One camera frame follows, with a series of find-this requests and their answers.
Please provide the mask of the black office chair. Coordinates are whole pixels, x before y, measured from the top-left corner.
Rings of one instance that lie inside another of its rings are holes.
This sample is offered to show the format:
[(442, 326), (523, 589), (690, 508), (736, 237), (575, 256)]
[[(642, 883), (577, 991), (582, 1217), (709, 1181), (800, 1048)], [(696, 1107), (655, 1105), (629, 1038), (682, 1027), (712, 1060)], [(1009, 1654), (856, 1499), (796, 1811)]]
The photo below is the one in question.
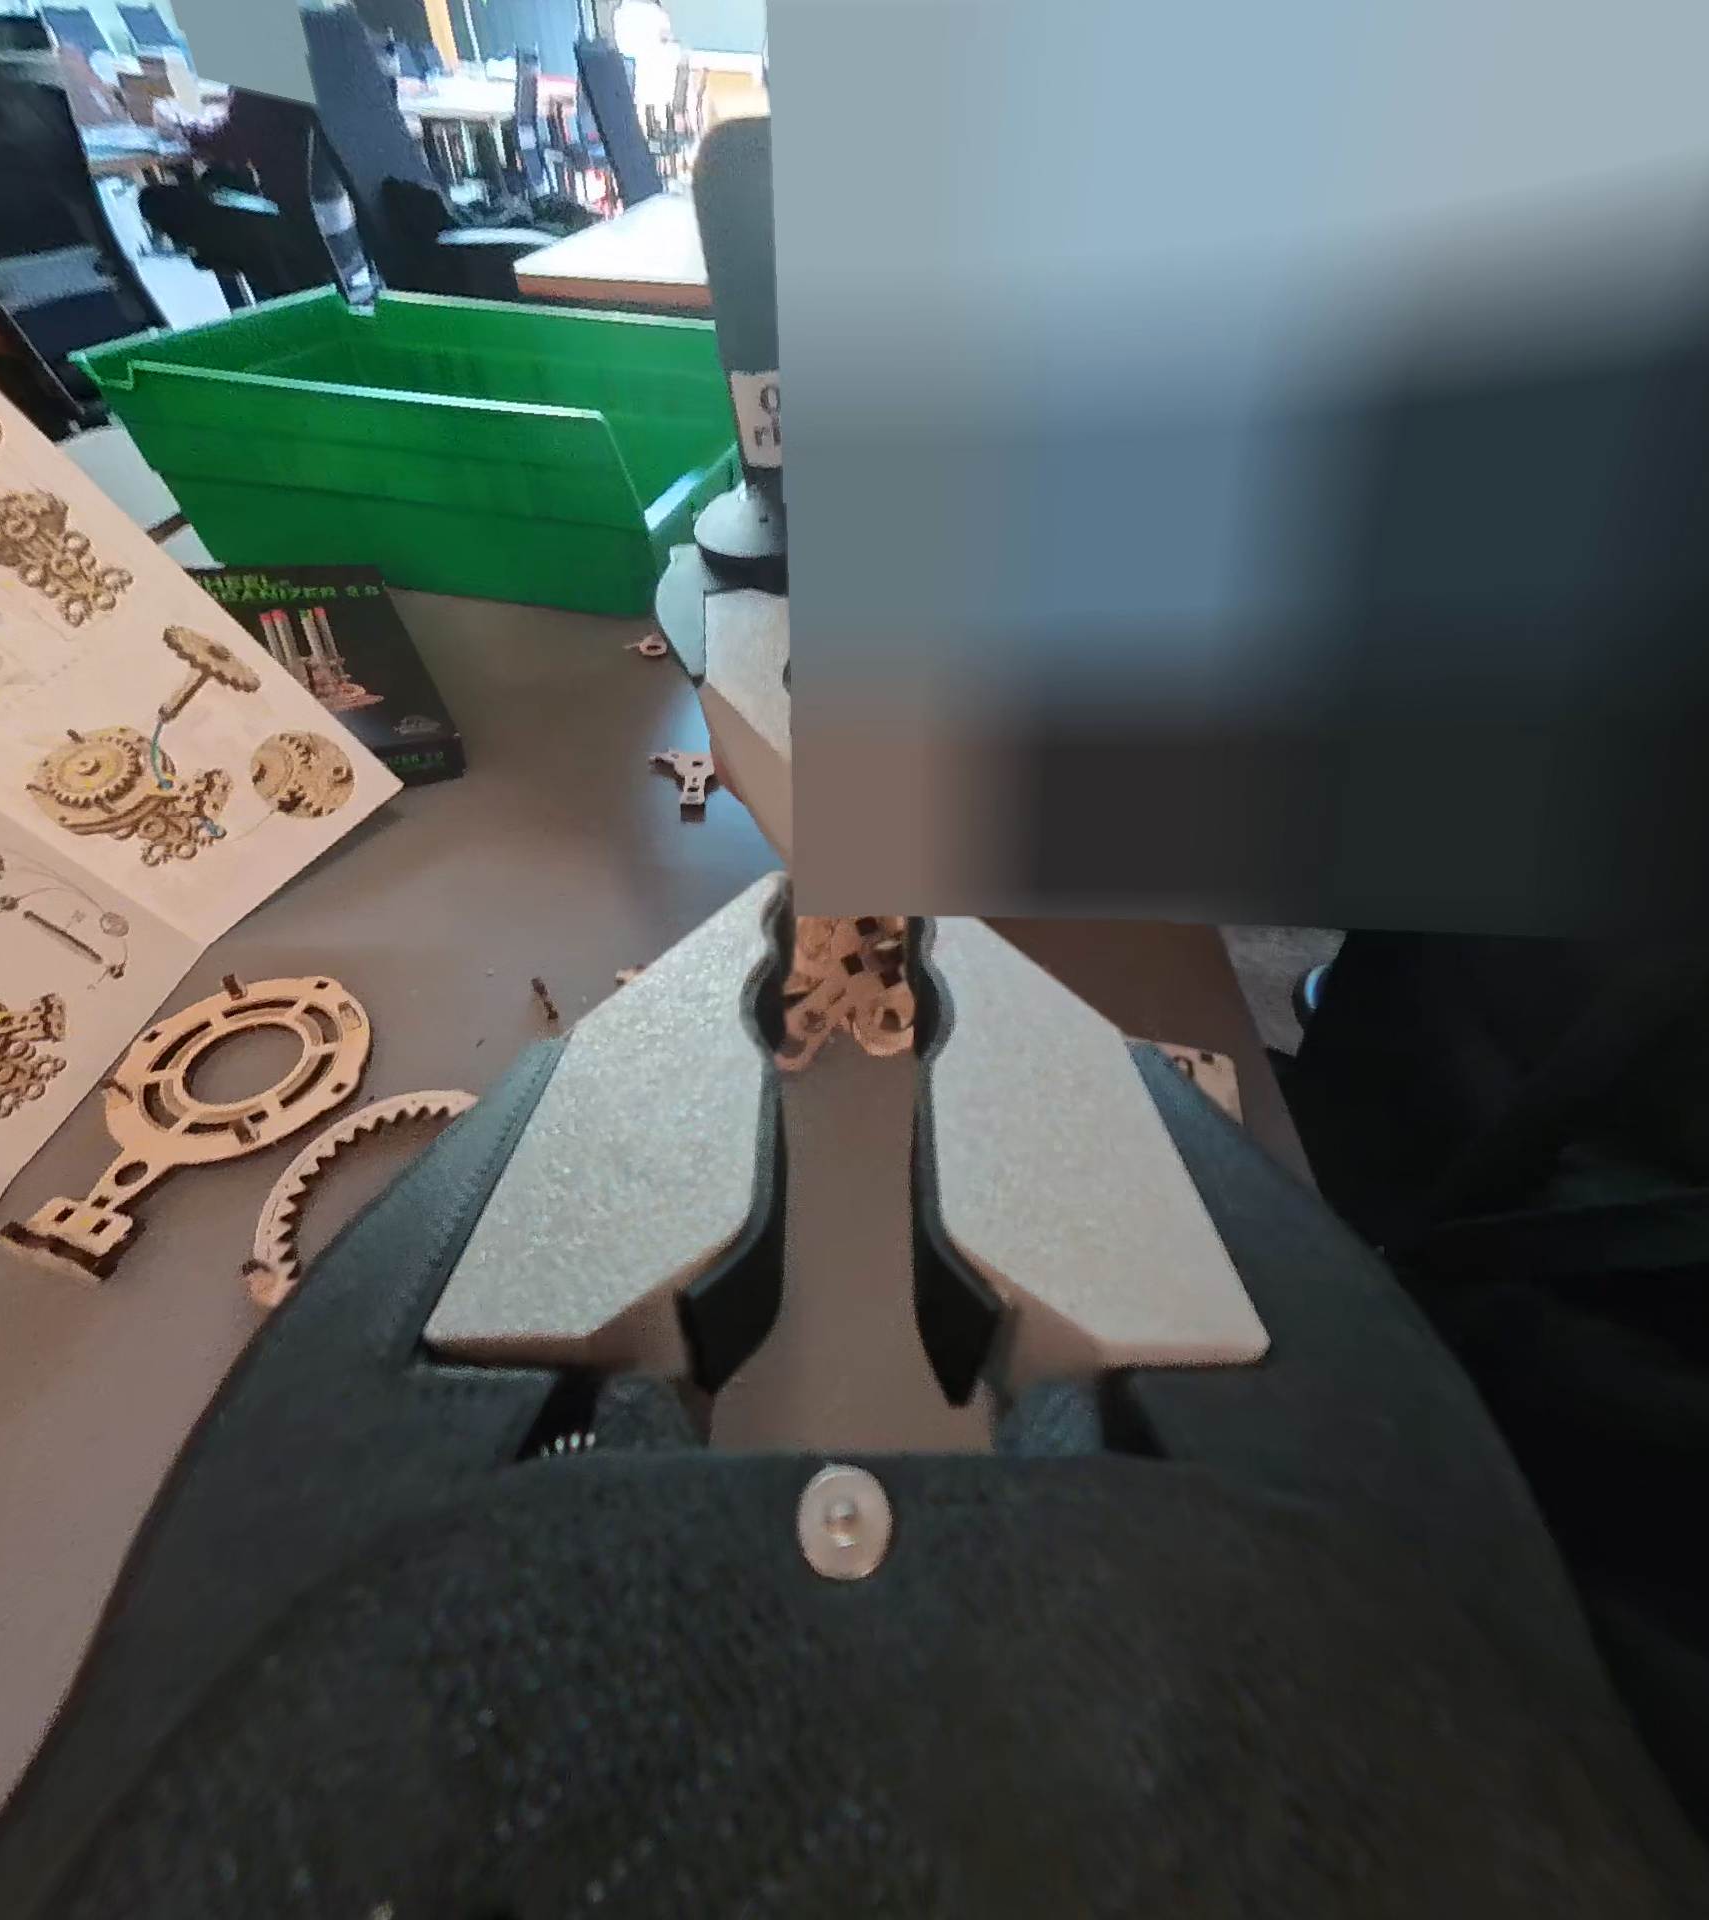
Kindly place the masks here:
[(341, 161), (313, 106), (233, 86), (185, 133), (188, 157), (146, 184), (146, 227), (217, 277), (233, 310), (334, 291), (361, 310), (377, 274)]
[(47, 28), (0, 16), (0, 328), (24, 358), (22, 409), (52, 440), (105, 426), (74, 354), (163, 326), (98, 200)]
[(298, 16), (317, 119), (386, 287), (496, 305), (525, 300), (516, 261), (550, 237), (459, 224), (406, 128), (394, 79), (361, 16), (347, 5), (300, 5)]

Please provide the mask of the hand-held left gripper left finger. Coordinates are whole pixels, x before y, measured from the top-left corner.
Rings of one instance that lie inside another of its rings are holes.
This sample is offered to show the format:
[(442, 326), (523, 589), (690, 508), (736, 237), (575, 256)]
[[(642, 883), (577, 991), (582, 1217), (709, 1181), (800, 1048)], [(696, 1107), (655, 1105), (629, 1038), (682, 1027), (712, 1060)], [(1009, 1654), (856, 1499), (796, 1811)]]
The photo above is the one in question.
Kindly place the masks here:
[(720, 1390), (778, 1309), (784, 975), (763, 876), (562, 1043), (425, 1327), (434, 1357)]

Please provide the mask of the large green plastic bin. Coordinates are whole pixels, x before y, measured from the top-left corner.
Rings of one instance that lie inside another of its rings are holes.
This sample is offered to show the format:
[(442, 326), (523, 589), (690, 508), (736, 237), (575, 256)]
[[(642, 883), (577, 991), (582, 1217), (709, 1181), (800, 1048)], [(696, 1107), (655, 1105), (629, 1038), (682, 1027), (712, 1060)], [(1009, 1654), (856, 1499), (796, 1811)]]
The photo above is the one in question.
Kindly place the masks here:
[(635, 618), (740, 480), (705, 318), (311, 291), (73, 362), (230, 568)]

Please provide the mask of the wooden model gear shaft assembly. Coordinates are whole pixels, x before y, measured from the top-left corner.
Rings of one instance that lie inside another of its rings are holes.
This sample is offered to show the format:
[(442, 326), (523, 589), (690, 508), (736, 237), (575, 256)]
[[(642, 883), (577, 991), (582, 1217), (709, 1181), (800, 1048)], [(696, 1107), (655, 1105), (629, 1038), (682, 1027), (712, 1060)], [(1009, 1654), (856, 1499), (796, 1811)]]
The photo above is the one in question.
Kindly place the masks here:
[(787, 1075), (846, 1035), (870, 1058), (914, 1048), (912, 923), (905, 917), (798, 917), (772, 1047)]

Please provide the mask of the black model kit box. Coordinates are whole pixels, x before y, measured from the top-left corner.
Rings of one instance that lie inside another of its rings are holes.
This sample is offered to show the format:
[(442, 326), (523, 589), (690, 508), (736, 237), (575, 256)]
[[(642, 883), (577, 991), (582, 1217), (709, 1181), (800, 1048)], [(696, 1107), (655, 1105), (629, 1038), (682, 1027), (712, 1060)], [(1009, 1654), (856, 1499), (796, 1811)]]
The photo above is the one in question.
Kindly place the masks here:
[(191, 576), (406, 787), (464, 777), (459, 726), (377, 568), (200, 566)]

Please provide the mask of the light wooden table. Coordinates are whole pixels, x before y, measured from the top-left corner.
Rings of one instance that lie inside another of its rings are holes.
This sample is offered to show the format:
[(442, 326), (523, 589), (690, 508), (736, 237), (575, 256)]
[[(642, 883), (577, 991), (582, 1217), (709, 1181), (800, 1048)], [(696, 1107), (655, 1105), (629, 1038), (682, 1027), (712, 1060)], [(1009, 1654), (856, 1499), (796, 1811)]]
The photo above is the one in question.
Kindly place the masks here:
[(696, 206), (657, 195), (515, 265), (523, 300), (670, 320), (712, 317)]

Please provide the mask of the small wooden tag strip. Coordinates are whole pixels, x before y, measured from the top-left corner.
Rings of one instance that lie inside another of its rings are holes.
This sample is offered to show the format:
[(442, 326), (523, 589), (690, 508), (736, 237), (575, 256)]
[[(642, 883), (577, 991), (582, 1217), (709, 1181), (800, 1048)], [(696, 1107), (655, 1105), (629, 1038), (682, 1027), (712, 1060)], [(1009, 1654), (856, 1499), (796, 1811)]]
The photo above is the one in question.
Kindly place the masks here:
[(1176, 1069), (1238, 1127), (1246, 1123), (1242, 1079), (1232, 1057), (1167, 1040), (1142, 1040), (1142, 1044)]

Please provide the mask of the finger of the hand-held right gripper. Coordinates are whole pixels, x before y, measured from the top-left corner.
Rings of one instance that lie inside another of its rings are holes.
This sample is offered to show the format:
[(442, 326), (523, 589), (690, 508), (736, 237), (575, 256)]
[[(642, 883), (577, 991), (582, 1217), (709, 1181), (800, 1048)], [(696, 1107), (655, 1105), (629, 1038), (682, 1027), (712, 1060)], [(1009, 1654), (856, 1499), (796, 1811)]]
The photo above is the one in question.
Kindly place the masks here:
[(793, 860), (789, 601), (763, 590), (705, 596), (705, 718), (723, 785), (780, 864)]

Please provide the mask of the printed instruction sheet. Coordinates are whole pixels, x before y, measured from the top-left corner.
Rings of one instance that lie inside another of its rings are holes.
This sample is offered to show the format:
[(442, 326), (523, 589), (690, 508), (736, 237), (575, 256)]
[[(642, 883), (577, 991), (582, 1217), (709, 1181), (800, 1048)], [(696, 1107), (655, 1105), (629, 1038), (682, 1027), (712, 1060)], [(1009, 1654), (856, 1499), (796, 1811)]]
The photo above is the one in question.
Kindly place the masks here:
[(0, 392), (0, 1201), (400, 782)]

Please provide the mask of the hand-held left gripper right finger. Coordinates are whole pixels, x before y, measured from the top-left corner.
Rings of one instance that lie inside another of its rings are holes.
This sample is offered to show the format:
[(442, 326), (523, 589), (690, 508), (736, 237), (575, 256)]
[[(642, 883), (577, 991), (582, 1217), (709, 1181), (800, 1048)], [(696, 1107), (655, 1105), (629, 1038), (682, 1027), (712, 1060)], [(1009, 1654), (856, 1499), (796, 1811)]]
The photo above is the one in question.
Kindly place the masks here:
[(942, 1397), (1261, 1365), (1121, 1029), (980, 920), (920, 923), (912, 960), (914, 1327)]

